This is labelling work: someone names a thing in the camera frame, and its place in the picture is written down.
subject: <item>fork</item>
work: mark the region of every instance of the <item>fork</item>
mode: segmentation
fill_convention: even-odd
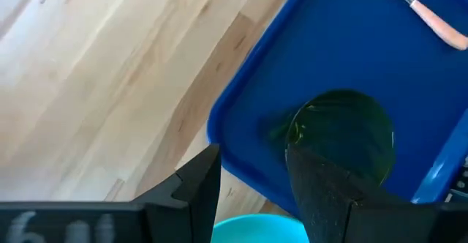
[[[405,0],[409,6],[431,27],[431,29],[447,44],[462,51],[468,47],[468,37],[460,34],[439,16],[433,13],[428,7],[418,0]]]

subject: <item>metal fork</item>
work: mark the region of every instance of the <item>metal fork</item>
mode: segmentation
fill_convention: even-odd
[[[418,0],[405,0],[409,6],[432,28],[432,30],[447,44],[452,47],[465,50],[468,47],[468,37],[460,34],[428,7]]]

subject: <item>turquoise bowl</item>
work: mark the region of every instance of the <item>turquoise bowl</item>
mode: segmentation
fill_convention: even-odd
[[[301,222],[274,214],[248,214],[214,226],[211,243],[308,243]]]

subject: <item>tray rim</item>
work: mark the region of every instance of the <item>tray rim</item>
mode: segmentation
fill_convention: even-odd
[[[233,79],[228,83],[227,87],[214,103],[208,117],[206,130],[208,142],[218,143],[221,146],[222,166],[224,169],[238,177],[241,181],[248,184],[260,194],[264,195],[268,200],[280,205],[284,210],[295,216],[298,216],[298,210],[295,206],[291,206],[290,202],[288,202],[286,198],[278,197],[278,194],[272,189],[261,184],[258,180],[253,179],[248,174],[245,174],[240,167],[231,160],[231,157],[234,157],[234,155],[222,148],[224,144],[222,143],[222,135],[219,130],[219,122],[222,120],[222,117],[225,116],[227,109],[236,99],[239,89],[245,87],[250,75],[255,71],[258,62],[262,57],[264,57],[268,49],[271,47],[272,42],[276,39],[277,34],[282,30],[283,25],[287,22],[288,16],[300,3],[301,0],[286,0],[284,6],[267,27],[250,54],[245,58]]]

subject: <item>light wood floor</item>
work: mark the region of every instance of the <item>light wood floor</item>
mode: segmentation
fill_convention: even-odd
[[[0,200],[126,201],[206,146],[285,0],[0,0]],[[227,172],[217,220],[280,212]]]

